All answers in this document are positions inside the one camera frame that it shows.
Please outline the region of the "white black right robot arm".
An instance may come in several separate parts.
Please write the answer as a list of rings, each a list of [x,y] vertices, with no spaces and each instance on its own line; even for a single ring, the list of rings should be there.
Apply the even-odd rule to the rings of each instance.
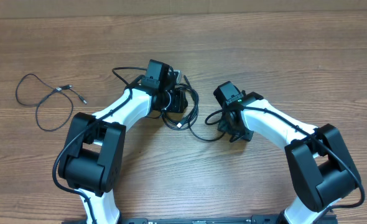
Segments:
[[[230,142],[258,133],[284,151],[295,200],[278,215],[254,215],[263,223],[336,223],[334,209],[357,208],[366,199],[360,174],[339,130],[317,127],[277,110],[261,95],[231,82],[213,92],[221,106],[217,122]]]

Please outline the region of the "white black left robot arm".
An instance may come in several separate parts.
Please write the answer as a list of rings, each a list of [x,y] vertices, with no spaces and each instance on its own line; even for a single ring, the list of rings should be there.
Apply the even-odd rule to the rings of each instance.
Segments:
[[[126,132],[153,111],[183,113],[187,99],[178,89],[182,72],[150,60],[143,74],[126,82],[122,96],[93,114],[77,113],[70,123],[52,179],[81,198],[82,223],[120,223],[113,187],[121,170]]]

